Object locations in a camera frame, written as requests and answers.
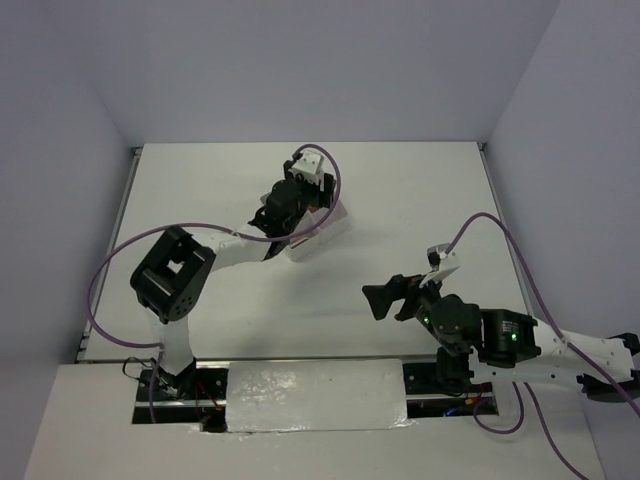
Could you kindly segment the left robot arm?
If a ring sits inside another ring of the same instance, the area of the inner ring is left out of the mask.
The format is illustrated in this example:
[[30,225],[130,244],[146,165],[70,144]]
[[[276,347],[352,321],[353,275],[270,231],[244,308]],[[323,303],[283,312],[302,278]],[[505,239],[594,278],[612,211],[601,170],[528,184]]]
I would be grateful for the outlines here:
[[189,396],[196,385],[196,359],[189,341],[188,314],[194,309],[206,281],[216,270],[242,263],[270,260],[301,230],[309,209],[330,214],[341,191],[341,173],[326,173],[324,158],[311,152],[284,163],[284,178],[276,182],[254,217],[236,231],[197,236],[170,226],[134,270],[130,285],[140,305],[158,319],[163,353],[156,379],[175,399]]

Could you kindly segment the pink mini stapler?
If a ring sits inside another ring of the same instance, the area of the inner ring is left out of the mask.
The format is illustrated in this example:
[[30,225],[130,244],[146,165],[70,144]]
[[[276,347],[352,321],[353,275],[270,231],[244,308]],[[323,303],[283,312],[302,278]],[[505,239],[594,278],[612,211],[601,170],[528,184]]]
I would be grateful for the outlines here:
[[306,251],[310,247],[313,246],[313,242],[309,238],[301,239],[300,241],[294,242],[290,245],[292,251]]

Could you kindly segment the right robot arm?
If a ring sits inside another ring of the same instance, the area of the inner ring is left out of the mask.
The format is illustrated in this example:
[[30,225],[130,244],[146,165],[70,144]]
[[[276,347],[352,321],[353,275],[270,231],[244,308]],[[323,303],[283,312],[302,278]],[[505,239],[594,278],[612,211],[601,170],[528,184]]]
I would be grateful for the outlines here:
[[384,319],[400,302],[395,319],[416,320],[436,340],[432,380],[440,389],[462,393],[498,381],[548,383],[576,388],[597,402],[638,399],[637,335],[556,333],[530,315],[483,309],[456,294],[443,295],[440,288],[421,275],[395,275],[383,285],[362,288],[375,319]]

